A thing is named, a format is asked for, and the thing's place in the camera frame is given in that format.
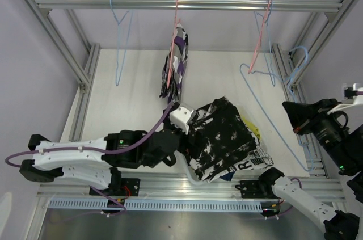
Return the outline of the black white patterned trousers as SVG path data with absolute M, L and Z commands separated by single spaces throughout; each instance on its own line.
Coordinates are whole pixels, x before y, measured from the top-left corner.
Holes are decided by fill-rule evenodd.
M 199 180 L 211 182 L 257 147 L 235 105 L 223 96 L 197 109 L 189 125 L 186 158 Z

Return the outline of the yellow trousers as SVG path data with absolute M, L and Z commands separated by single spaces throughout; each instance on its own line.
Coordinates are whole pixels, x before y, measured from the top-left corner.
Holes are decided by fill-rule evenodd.
M 251 131 L 251 133 L 260 141 L 260 132 L 258 127 L 256 127 L 252 122 L 247 120 L 246 118 L 242 118 L 246 127 Z

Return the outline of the newsprint patterned trousers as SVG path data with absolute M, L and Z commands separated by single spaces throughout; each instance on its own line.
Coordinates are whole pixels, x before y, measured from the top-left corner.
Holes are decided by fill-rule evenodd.
M 247 154 L 247 157 L 230 166 L 226 176 L 232 178 L 237 171 L 267 169 L 273 165 L 272 157 L 262 146 L 258 145 L 255 150 Z

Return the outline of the blue hanger with navy trousers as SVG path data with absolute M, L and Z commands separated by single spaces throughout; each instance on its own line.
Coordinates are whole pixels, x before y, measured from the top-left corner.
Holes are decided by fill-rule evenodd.
M 262 21 L 262 13 L 257 12 L 258 14 L 258 24 L 261 25 L 261 21 Z M 263 40 L 262 43 L 266 44 L 265 49 L 262 51 L 265 63 L 266 63 L 266 67 L 267 67 L 267 72 L 265 73 L 265 75 L 268 75 L 270 77 L 270 81 L 273 87 L 275 87 L 276 85 L 276 77 L 275 77 L 275 73 L 273 70 L 273 66 L 272 66 L 272 42 L 271 42 L 271 36 L 270 36 L 270 31 L 269 31 L 269 19 L 270 16 L 268 18 L 267 21 L 267 25 L 265 26 L 265 30 L 263 32 Z

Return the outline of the pink hanger with newsprint trousers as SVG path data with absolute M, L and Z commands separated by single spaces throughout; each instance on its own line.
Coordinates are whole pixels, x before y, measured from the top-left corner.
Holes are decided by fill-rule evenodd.
M 255 47 L 255 50 L 254 50 L 254 55 L 252 57 L 252 60 L 250 62 L 250 66 L 248 68 L 248 74 L 251 74 L 252 73 L 252 70 L 254 68 L 255 62 L 256 62 L 256 60 L 258 58 L 259 50 L 260 50 L 261 43 L 262 43 L 262 40 L 263 40 L 263 32 L 265 30 L 265 26 L 267 25 L 268 18 L 269 18 L 270 14 L 271 14 L 271 6 L 272 6 L 272 4 L 273 4 L 272 0 L 267 0 L 267 5 L 265 7 L 265 13 L 262 15 L 261 25 L 258 24 L 258 14 L 257 14 L 257 12 L 256 11 L 254 12 L 254 14 L 255 14 L 255 20 L 256 20 L 256 23 L 257 23 L 259 37 L 258 37 L 258 40 L 256 42 L 256 47 Z

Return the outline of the light blue wire hanger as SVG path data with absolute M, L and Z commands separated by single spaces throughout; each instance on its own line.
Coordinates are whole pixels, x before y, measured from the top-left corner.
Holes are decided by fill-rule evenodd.
M 121 82 L 129 47 L 134 11 L 126 10 L 122 17 L 119 18 L 116 14 L 115 0 L 109 0 L 109 7 L 117 25 L 115 86 L 118 87 Z

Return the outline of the navy blue denim trousers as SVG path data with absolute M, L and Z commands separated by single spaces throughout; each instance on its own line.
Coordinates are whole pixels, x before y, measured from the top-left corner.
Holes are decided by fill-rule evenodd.
M 230 182 L 233 179 L 235 172 L 229 172 L 223 176 L 220 176 L 220 179 Z

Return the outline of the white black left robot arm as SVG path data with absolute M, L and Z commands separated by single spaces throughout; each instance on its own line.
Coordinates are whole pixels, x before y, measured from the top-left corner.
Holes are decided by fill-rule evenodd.
M 153 133 L 122 130 L 95 140 L 66 143 L 34 134 L 28 144 L 33 156 L 22 161 L 19 171 L 32 182 L 70 179 L 116 195 L 123 186 L 120 168 L 154 168 L 161 162 L 173 166 L 175 152 L 185 147 L 187 134 L 186 128 L 175 125 Z

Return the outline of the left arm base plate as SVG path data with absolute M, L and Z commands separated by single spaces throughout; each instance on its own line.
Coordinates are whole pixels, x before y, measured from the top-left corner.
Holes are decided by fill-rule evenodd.
M 140 191 L 139 178 L 116 178 L 107 183 L 107 188 L 99 190 L 107 196 L 138 197 Z

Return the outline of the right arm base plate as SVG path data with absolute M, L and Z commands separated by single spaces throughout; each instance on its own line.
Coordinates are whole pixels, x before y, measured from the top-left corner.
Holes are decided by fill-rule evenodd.
M 241 180 L 236 184 L 235 189 L 240 192 L 243 199 L 263 199 L 266 198 L 258 180 Z

